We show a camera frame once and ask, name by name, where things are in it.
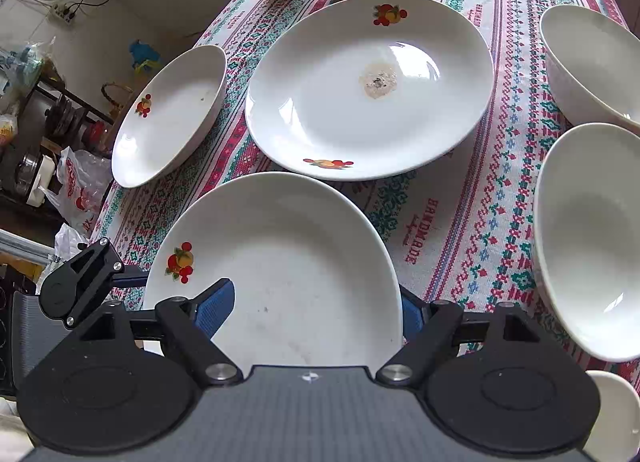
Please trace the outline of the white plate with fruit decal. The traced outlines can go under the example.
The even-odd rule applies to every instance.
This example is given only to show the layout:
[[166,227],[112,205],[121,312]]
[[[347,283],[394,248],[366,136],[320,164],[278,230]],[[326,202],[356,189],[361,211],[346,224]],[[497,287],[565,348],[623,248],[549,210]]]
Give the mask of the white plate with fruit decal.
[[392,260],[363,213],[334,188],[290,173],[239,177],[169,230],[143,306],[192,299],[221,278],[230,315],[212,335],[244,373],[256,364],[367,367],[402,346]]

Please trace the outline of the white bowl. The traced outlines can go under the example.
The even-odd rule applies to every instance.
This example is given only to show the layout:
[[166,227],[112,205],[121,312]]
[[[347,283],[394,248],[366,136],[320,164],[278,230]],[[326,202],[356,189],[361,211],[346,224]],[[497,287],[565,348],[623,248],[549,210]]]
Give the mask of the white bowl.
[[552,145],[535,188],[534,264],[575,343],[609,362],[638,358],[638,136],[587,123]]
[[555,104],[572,125],[611,123],[639,133],[639,39],[587,7],[555,5],[540,34]]
[[596,461],[632,461],[639,453],[640,402],[629,382],[599,370],[587,374],[600,394],[599,416],[585,444]]

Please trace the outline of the large white plate stained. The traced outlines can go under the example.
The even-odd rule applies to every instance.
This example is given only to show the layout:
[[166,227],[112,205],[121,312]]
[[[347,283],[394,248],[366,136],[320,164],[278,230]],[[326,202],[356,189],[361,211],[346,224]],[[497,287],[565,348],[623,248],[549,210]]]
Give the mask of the large white plate stained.
[[433,0],[345,0],[270,46],[246,93],[258,148],[286,170],[367,181],[422,167],[483,117],[494,82],[485,39]]

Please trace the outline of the white red plastic bag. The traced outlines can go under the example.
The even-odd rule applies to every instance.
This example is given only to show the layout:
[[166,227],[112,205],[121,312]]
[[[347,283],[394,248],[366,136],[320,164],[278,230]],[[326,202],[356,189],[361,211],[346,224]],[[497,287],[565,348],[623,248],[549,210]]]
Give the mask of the white red plastic bag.
[[58,160],[55,178],[60,188],[44,192],[48,201],[70,227],[89,239],[113,181],[111,160],[66,147]]

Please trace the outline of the black metal shelf rack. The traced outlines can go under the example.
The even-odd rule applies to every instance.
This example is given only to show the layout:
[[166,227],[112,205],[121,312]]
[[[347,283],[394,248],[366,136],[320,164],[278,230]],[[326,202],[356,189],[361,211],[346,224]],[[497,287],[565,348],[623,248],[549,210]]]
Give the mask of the black metal shelf rack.
[[93,130],[109,131],[114,120],[70,92],[60,81],[40,76],[17,114],[17,135],[1,148],[1,204],[21,215],[59,223],[62,217],[53,205],[43,201],[39,208],[17,196],[15,168],[25,153],[47,155],[55,164],[66,147],[94,152],[99,141],[89,138]]

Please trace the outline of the wicker basket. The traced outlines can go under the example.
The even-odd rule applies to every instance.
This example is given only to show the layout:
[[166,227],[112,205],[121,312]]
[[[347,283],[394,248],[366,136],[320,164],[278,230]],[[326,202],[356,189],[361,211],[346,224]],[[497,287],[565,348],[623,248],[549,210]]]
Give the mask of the wicker basket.
[[128,85],[107,82],[101,86],[101,94],[110,104],[108,114],[112,120],[116,120],[122,114],[122,111],[130,106],[134,90]]

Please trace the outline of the small white deep plate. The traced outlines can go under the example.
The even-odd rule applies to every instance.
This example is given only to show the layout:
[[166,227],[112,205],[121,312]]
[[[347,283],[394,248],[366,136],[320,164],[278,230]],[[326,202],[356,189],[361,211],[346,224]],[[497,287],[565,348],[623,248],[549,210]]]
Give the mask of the small white deep plate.
[[217,45],[182,53],[142,90],[120,126],[112,174],[137,188],[176,170],[212,127],[226,95],[227,56]]

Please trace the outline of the blue thermos jug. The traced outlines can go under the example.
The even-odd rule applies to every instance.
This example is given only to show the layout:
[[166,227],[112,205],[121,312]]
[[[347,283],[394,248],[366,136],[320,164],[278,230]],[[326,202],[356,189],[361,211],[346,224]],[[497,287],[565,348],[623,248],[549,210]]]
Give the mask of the blue thermos jug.
[[135,40],[129,45],[134,71],[152,71],[160,66],[160,53],[151,45]]

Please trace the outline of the white power strip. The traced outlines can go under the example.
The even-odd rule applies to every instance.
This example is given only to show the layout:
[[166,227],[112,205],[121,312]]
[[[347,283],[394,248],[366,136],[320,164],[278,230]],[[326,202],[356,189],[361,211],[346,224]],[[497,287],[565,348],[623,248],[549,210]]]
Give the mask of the white power strip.
[[75,18],[76,7],[73,4],[51,4],[49,7],[49,16],[58,22],[70,26]]

